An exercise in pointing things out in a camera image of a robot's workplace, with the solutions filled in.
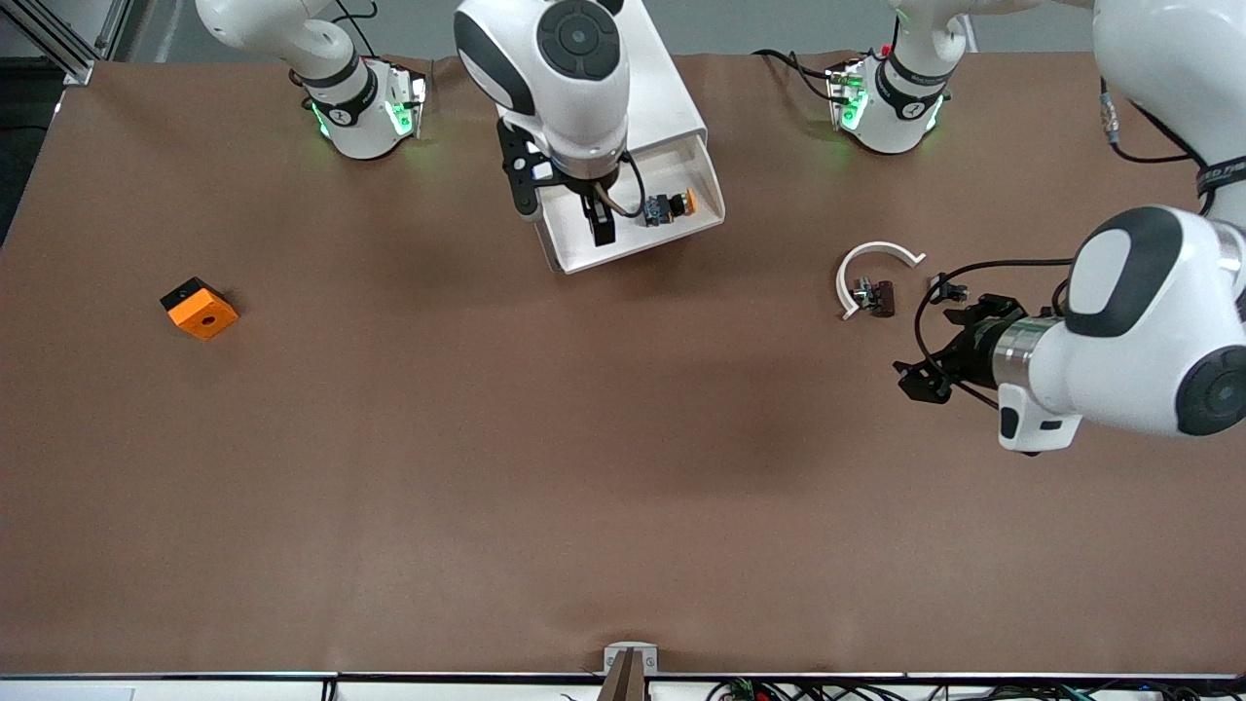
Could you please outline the brown table cover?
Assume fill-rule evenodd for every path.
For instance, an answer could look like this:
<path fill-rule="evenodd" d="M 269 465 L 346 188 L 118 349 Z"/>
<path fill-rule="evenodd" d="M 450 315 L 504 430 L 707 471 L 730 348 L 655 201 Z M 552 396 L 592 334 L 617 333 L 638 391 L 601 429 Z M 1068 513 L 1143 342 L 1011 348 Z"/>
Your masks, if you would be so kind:
<path fill-rule="evenodd" d="M 896 386 L 931 275 L 1190 204 L 1103 147 L 1091 59 L 971 55 L 903 157 L 678 65 L 725 220 L 569 276 L 455 59 L 378 163 L 277 65 L 69 88 L 0 248 L 0 674 L 1246 674 L 1246 427 L 1028 458 Z M 842 320 L 877 240 L 926 261 L 856 258 L 896 314 Z"/>

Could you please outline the orange and black button box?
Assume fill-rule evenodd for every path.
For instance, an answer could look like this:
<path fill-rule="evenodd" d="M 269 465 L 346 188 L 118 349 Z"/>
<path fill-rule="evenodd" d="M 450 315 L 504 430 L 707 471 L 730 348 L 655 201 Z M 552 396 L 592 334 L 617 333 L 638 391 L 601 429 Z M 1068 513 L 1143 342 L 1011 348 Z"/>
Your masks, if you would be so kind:
<path fill-rule="evenodd" d="M 218 336 L 239 319 L 232 303 L 201 276 L 191 276 L 159 299 L 174 327 L 201 341 Z"/>

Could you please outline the white plastic drawer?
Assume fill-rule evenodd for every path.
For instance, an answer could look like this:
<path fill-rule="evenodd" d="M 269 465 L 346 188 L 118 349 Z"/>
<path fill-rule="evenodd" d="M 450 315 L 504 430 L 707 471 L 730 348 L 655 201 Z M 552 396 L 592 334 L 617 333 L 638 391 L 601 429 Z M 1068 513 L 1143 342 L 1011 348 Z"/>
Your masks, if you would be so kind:
<path fill-rule="evenodd" d="M 635 154 L 635 163 L 647 195 L 682 195 L 689 191 L 694 212 L 658 227 L 645 227 L 640 217 L 628 219 L 616 213 L 616 242 L 596 245 L 579 195 L 564 186 L 540 188 L 541 218 L 535 228 L 552 271 L 578 274 L 721 225 L 725 200 L 700 134 L 645 146 Z"/>

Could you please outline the orange push button black body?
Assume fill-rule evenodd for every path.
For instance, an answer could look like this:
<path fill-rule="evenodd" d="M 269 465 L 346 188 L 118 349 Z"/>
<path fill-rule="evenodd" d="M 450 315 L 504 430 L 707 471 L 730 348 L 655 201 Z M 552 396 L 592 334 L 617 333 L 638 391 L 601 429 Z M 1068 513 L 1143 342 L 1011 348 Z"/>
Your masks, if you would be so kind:
<path fill-rule="evenodd" d="M 640 205 L 640 218 L 645 227 L 672 225 L 678 218 L 697 212 L 697 197 L 692 188 L 677 194 L 645 195 Z"/>

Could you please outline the brown cylinder with metal fitting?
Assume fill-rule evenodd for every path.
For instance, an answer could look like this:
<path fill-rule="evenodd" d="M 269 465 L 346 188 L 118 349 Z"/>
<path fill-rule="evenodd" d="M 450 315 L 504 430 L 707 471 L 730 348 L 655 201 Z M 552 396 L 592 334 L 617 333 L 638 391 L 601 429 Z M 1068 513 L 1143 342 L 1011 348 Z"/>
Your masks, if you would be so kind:
<path fill-rule="evenodd" d="M 858 279 L 851 296 L 860 311 L 873 316 L 891 318 L 896 314 L 893 284 L 888 280 L 871 281 L 866 276 Z"/>

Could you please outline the aluminium frame post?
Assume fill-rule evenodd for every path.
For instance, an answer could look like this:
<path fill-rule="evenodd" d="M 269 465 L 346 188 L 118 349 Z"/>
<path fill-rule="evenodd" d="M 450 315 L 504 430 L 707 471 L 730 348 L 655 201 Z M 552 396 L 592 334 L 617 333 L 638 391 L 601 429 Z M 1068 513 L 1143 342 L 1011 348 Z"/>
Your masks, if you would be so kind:
<path fill-rule="evenodd" d="M 44 0 L 0 0 L 0 15 L 65 72 L 70 85 L 90 82 L 98 52 L 78 36 Z"/>

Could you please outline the white drawer cabinet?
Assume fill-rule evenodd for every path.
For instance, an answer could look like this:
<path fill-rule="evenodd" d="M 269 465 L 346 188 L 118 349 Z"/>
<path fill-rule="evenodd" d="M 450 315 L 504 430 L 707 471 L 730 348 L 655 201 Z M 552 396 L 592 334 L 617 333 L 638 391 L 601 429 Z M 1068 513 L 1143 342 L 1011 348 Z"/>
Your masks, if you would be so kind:
<path fill-rule="evenodd" d="M 642 0 L 461 0 L 459 59 L 551 161 L 621 161 L 706 129 Z"/>

